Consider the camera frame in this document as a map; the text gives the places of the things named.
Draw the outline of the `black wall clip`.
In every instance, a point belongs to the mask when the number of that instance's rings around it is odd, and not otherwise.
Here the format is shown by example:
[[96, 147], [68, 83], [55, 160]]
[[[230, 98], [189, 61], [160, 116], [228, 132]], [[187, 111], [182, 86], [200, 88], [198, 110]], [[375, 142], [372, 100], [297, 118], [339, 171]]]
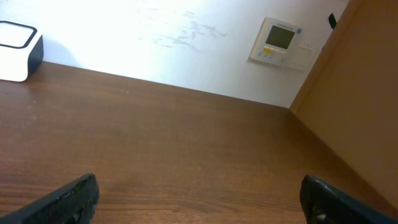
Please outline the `black wall clip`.
[[334, 16], [333, 13], [331, 13], [331, 14], [328, 16], [328, 22], [329, 22], [329, 25], [330, 25], [330, 27], [331, 27], [332, 29], [334, 29], [334, 28], [336, 27], [337, 21], [336, 21], [335, 16]]

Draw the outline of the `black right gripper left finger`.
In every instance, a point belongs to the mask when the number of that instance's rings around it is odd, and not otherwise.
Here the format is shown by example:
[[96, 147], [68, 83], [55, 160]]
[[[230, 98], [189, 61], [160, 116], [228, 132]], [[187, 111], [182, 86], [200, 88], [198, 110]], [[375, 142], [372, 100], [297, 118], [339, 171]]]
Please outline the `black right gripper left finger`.
[[100, 195], [96, 176], [85, 174], [4, 217], [1, 223], [90, 224]]

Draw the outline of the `white wall light switch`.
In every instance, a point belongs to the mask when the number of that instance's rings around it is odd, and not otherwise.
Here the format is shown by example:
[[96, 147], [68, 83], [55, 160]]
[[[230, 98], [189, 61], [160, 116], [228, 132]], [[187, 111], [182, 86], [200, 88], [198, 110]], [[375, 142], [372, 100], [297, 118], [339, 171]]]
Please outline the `white wall light switch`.
[[295, 49], [288, 67], [294, 70], [305, 72], [314, 56], [316, 47], [313, 44], [301, 42]]

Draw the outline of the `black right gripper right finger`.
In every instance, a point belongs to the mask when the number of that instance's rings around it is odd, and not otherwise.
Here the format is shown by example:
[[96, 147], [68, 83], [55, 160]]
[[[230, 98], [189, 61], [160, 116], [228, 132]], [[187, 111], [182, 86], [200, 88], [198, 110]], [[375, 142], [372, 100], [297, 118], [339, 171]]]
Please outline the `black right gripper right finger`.
[[307, 223], [397, 224], [397, 220], [367, 206], [314, 175], [306, 175], [300, 204]]

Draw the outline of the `white barcode scanner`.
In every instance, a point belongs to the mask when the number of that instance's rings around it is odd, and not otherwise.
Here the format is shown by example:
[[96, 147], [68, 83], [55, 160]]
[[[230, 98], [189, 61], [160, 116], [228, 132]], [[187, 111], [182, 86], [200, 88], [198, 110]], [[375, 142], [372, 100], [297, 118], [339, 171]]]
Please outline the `white barcode scanner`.
[[1, 80], [25, 81], [43, 58], [43, 35], [37, 28], [1, 21]]

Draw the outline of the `white wall thermostat panel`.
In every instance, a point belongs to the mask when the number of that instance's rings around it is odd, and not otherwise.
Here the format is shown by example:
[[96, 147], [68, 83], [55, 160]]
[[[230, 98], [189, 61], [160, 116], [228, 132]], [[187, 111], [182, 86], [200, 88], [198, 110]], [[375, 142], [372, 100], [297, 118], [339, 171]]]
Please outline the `white wall thermostat panel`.
[[249, 58], [279, 67], [287, 67], [302, 37], [303, 29], [266, 17], [256, 37]]

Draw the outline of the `brown wooden side panel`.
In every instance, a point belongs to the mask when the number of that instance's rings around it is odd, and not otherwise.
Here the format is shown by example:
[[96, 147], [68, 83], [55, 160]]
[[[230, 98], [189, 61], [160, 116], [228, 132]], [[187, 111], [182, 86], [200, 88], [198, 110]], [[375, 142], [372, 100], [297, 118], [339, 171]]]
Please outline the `brown wooden side panel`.
[[348, 3], [290, 110], [397, 205], [397, 0]]

